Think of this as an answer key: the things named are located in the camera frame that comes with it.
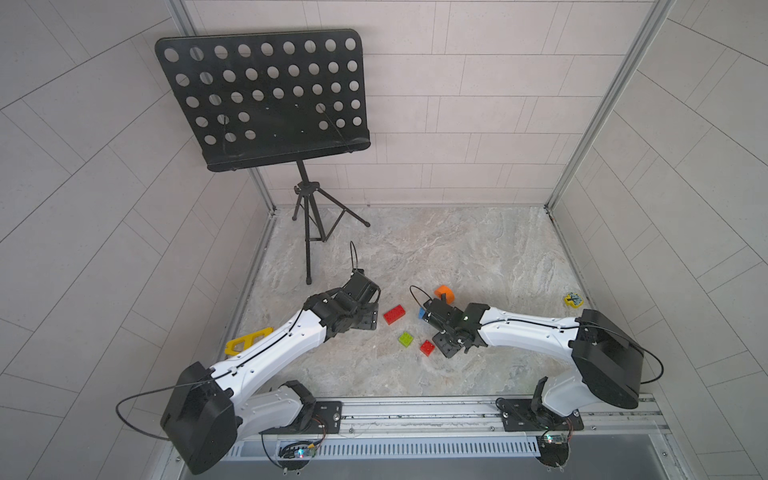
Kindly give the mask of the orange half-round lego piece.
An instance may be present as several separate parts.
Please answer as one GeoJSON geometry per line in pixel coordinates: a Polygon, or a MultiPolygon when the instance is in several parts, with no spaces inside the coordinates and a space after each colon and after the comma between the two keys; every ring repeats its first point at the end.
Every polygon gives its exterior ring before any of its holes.
{"type": "Polygon", "coordinates": [[[452,304],[455,301],[454,292],[446,285],[441,285],[435,289],[434,295],[447,304],[452,304]]]}

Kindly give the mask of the red 2x4 lego brick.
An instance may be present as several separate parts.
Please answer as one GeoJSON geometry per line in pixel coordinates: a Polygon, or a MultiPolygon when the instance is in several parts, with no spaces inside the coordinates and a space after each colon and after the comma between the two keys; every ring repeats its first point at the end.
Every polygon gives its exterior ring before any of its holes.
{"type": "Polygon", "coordinates": [[[402,305],[397,305],[394,308],[385,312],[383,315],[383,318],[388,325],[391,325],[397,320],[404,317],[405,314],[406,314],[406,310],[404,309],[404,307],[402,305]]]}

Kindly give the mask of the red 2x2 lego brick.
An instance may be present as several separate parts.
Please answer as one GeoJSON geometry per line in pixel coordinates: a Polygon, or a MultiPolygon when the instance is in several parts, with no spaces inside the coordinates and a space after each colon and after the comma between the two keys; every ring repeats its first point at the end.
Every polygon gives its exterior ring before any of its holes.
{"type": "Polygon", "coordinates": [[[429,357],[435,349],[436,346],[429,340],[424,341],[420,346],[420,351],[427,357],[429,357]]]}

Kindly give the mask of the green 2x2 lego brick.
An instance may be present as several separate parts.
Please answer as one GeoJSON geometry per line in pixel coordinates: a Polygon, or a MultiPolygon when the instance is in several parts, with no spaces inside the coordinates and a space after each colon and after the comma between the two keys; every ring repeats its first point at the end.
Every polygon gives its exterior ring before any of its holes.
{"type": "Polygon", "coordinates": [[[414,337],[409,332],[403,332],[398,338],[399,343],[405,348],[409,347],[413,340],[414,337]]]}

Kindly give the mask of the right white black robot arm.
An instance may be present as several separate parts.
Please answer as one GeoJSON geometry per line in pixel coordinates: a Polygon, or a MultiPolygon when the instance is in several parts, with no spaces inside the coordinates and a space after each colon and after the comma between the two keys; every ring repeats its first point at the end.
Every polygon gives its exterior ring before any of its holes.
{"type": "Polygon", "coordinates": [[[625,410],[638,407],[643,349],[597,310],[546,318],[480,303],[461,310],[438,298],[423,309],[424,321],[438,330],[433,343],[447,358],[472,347],[514,347],[569,365],[560,375],[539,380],[529,407],[512,409],[524,421],[552,428],[599,401],[625,410]]]}

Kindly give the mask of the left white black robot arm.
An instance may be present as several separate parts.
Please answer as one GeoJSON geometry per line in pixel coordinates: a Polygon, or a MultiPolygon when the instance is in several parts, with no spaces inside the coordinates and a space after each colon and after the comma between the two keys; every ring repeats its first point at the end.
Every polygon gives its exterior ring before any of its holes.
{"type": "Polygon", "coordinates": [[[210,367],[199,362],[178,377],[160,426],[193,474],[216,465],[239,440],[315,426],[316,399],[298,381],[261,387],[292,361],[351,329],[376,327],[380,288],[360,269],[341,287],[310,296],[284,325],[210,367]]]}

